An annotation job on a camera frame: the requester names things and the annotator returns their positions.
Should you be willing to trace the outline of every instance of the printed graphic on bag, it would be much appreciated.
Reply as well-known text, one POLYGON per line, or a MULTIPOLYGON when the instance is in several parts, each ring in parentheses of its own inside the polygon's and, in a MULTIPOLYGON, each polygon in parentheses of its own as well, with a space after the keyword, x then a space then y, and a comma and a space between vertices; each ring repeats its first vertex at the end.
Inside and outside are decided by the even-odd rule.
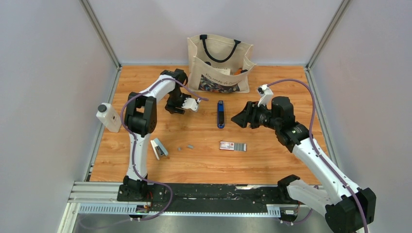
POLYGON ((232 93, 235 91, 239 91, 239 86, 237 84, 233 86, 223 86, 213 82, 212 80, 202 75, 199 82, 199 90, 220 93, 232 93))

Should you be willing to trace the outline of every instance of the grey wall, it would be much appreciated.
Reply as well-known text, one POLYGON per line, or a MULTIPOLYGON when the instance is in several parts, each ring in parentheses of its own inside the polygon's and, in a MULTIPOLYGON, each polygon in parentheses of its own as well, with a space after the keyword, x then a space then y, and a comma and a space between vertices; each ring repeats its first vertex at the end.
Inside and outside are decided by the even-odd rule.
POLYGON ((76 0, 0 1, 1 232, 56 232, 115 67, 76 0))
POLYGON ((254 44, 252 61, 309 61, 341 0, 90 0, 122 63, 187 63, 187 37, 254 44))
POLYGON ((411 12, 354 0, 313 69, 340 168, 377 195, 374 233, 410 232, 411 12))

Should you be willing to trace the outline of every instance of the tote bag handle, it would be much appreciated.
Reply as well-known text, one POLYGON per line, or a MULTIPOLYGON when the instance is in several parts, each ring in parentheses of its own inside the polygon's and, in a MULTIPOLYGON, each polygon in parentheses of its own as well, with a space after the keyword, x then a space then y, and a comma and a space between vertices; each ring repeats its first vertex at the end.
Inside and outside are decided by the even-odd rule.
POLYGON ((233 49, 232 49, 232 51, 230 52, 229 56, 226 57, 226 58, 223 59, 223 60, 218 60, 218 59, 212 57, 212 55, 210 55, 209 51, 207 50, 207 47, 206 47, 207 35, 200 35, 200 39, 203 41, 203 48, 205 49, 206 55, 207 55, 212 61, 217 62, 217 63, 223 63, 223 62, 226 62, 227 60, 229 60, 230 57, 232 57, 233 53, 235 52, 236 47, 238 46, 238 44, 241 42, 241 41, 238 41, 238 40, 234 40, 234 41, 235 41, 235 45, 233 46, 233 49))

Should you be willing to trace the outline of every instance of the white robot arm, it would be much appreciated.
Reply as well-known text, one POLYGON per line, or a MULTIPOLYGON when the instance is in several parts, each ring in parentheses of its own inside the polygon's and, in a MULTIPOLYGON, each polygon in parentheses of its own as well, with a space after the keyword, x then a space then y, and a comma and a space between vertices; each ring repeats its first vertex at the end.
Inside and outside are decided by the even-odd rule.
POLYGON ((259 87, 258 92, 261 96, 260 101, 248 101, 243 111, 232 117, 232 121, 242 128, 249 123, 252 129, 264 126, 275 130, 278 141, 308 166, 324 188, 318 190, 299 177, 290 175, 278 182, 282 199, 285 202, 297 200, 306 204, 323 215, 335 233, 352 233, 362 228, 363 224, 350 187, 362 206, 367 224, 371 223, 376 205, 374 192, 370 188, 362 190, 347 178, 323 152, 315 139, 312 144, 309 130, 295 121, 293 105, 289 98, 279 96, 272 99, 273 92, 267 85, 259 87), (270 99, 271 110, 267 108, 270 99))
POLYGON ((130 159, 127 174, 123 183, 133 190, 137 199, 141 193, 146 193, 144 189, 147 183, 136 174, 134 169, 143 178, 147 177, 147 148, 150 142, 151 133, 157 124, 157 104, 169 94, 165 109, 171 114, 184 114, 186 109, 197 112, 200 100, 191 98, 190 95, 180 91, 180 85, 174 80, 183 83, 188 80, 183 70, 163 71, 159 78, 151 86, 146 88, 143 95, 136 97, 138 93, 132 92, 129 95, 129 103, 126 106, 124 123, 131 131, 130 136, 130 159))

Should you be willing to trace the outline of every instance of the wooden tabletop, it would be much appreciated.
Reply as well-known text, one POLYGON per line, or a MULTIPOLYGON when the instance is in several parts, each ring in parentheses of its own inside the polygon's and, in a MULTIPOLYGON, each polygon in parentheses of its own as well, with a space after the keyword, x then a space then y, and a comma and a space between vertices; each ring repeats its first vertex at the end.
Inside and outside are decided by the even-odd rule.
MULTIPOLYGON (((120 74, 113 106, 120 113, 130 92, 146 89, 167 70, 187 66, 126 66, 120 74)), ((171 115, 164 109, 166 99, 157 105, 157 126, 152 139, 158 138, 169 152, 158 161, 149 145, 148 178, 168 183, 238 183, 276 184, 295 174, 308 184, 319 184, 311 171, 276 139, 271 129, 242 129, 231 117, 239 113, 247 101, 260 99, 256 89, 265 83, 284 78, 307 82, 303 67, 256 67, 249 75, 250 93, 218 94, 198 92, 209 101, 199 104, 197 113, 171 115), (225 127, 216 126, 217 102, 224 101, 225 127), (246 143, 247 152, 219 150, 220 141, 246 143)), ((309 127, 312 102, 308 91, 300 84, 284 82, 271 86, 275 96, 287 96, 294 105, 296 120, 309 127)), ((326 151, 321 128, 316 119, 314 137, 326 151)), ((130 142, 127 131, 104 130, 90 181, 121 182, 129 165, 130 142)))

